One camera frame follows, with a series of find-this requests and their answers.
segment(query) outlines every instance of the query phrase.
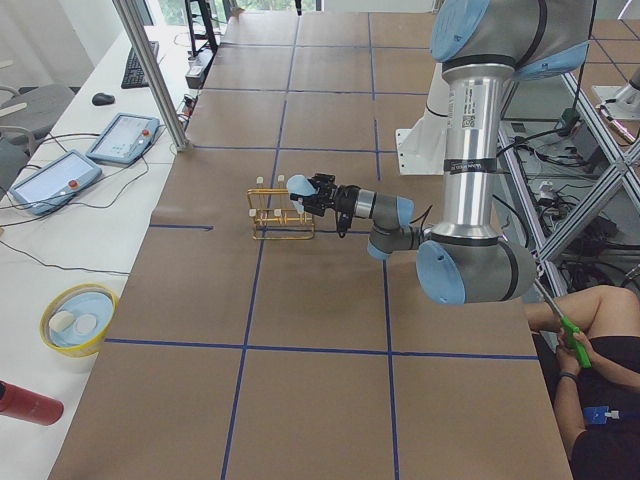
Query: green handle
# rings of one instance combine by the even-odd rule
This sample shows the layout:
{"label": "green handle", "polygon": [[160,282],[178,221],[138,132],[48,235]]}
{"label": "green handle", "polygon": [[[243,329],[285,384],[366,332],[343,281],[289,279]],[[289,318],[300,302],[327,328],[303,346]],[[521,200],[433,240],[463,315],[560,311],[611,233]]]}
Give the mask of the green handle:
{"label": "green handle", "polygon": [[580,366],[582,368],[591,368],[591,360],[589,360],[589,355],[587,355],[587,351],[579,341],[573,338],[574,333],[580,332],[580,329],[574,325],[571,320],[567,317],[561,317],[560,322],[562,322],[562,326],[564,327],[564,331],[567,332],[566,335],[566,343],[567,347],[576,352],[576,356],[578,357],[578,362],[580,362]]}

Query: keyboard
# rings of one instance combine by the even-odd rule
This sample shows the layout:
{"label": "keyboard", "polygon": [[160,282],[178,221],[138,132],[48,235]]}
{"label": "keyboard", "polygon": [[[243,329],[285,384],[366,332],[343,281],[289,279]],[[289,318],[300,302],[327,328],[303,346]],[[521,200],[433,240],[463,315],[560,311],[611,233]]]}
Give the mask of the keyboard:
{"label": "keyboard", "polygon": [[[160,43],[149,41],[149,46],[153,51],[153,55],[157,57]],[[140,60],[138,59],[136,52],[133,51],[133,48],[129,50],[129,56],[127,57],[127,63],[122,77],[122,84],[120,86],[122,88],[140,88],[149,86],[149,82],[145,78],[144,71],[142,70],[142,65],[140,65]]]}

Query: black wristband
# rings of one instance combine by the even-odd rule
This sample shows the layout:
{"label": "black wristband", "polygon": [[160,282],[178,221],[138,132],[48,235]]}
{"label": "black wristband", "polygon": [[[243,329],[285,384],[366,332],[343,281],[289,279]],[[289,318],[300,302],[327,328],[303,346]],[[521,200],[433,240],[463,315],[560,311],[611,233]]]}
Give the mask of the black wristband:
{"label": "black wristband", "polygon": [[562,377],[567,377],[570,378],[571,380],[573,380],[574,382],[578,383],[578,376],[574,375],[573,373],[569,373],[569,372],[560,372],[558,374],[558,380],[560,380]]}

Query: black computer mouse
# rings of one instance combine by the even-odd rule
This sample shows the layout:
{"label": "black computer mouse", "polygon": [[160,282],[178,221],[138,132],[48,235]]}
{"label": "black computer mouse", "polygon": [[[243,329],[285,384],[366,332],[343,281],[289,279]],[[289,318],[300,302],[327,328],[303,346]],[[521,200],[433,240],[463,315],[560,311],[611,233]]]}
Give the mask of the black computer mouse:
{"label": "black computer mouse", "polygon": [[91,99],[91,103],[93,103],[96,106],[111,105],[115,101],[116,101],[116,97],[103,92],[96,93]]}

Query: red cylinder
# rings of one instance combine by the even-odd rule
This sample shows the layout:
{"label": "red cylinder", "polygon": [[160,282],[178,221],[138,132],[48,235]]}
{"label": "red cylinder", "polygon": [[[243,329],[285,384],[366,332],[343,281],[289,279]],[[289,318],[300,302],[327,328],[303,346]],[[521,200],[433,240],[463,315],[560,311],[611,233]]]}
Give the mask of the red cylinder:
{"label": "red cylinder", "polygon": [[64,405],[59,400],[0,382],[0,415],[51,425],[58,421],[63,411]]}

